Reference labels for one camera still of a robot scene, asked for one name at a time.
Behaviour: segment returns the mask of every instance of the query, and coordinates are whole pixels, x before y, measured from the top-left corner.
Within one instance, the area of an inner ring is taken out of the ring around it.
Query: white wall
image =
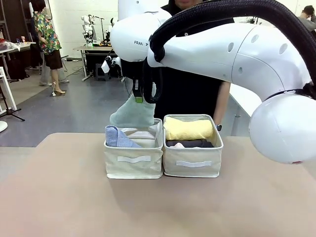
[[[168,3],[168,0],[150,1],[155,1],[161,6]],[[73,48],[85,44],[81,16],[91,14],[105,18],[104,29],[108,28],[112,17],[118,16],[118,0],[49,0],[49,2],[55,30],[63,47],[62,56],[80,57],[80,53],[74,51]],[[299,15],[306,5],[313,4],[313,0],[279,0],[279,2],[286,5],[296,15]],[[259,22],[270,25],[264,20]],[[98,21],[97,24],[95,26],[97,36],[102,38],[101,25]]]

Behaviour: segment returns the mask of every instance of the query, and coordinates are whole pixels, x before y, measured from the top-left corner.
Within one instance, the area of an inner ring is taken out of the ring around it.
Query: wristwatch
[[[223,127],[223,126],[222,126],[221,124],[216,125],[217,131],[219,131],[219,132],[222,131],[222,127]]]

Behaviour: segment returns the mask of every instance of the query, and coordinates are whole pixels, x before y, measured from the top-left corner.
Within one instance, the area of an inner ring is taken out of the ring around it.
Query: white handle
[[[177,166],[185,166],[189,168],[198,168],[198,167],[204,167],[204,166],[211,166],[212,162],[211,161],[204,161],[204,162],[196,162],[196,163],[190,163],[190,162],[185,162],[185,161],[177,161],[176,162]]]
[[[150,156],[142,156],[142,157],[137,157],[137,158],[129,158],[129,157],[118,157],[118,161],[125,161],[128,163],[138,163],[141,161],[151,161],[151,157]]]

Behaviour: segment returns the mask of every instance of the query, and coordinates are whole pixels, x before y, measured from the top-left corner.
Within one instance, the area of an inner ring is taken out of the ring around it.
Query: blue-gray floor
[[[0,133],[0,147],[35,147],[56,132],[103,133],[110,115],[128,99],[125,84],[119,79],[81,81],[83,74],[68,77],[64,97],[50,97],[51,87],[18,105],[18,119],[0,118],[8,129]],[[129,90],[131,83],[126,80]]]

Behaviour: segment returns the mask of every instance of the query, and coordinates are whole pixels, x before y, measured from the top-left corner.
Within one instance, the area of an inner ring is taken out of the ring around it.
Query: yellow folded cloth
[[[163,127],[166,130],[166,140],[183,141],[212,138],[214,127],[209,120],[184,122],[175,118],[166,117]]]

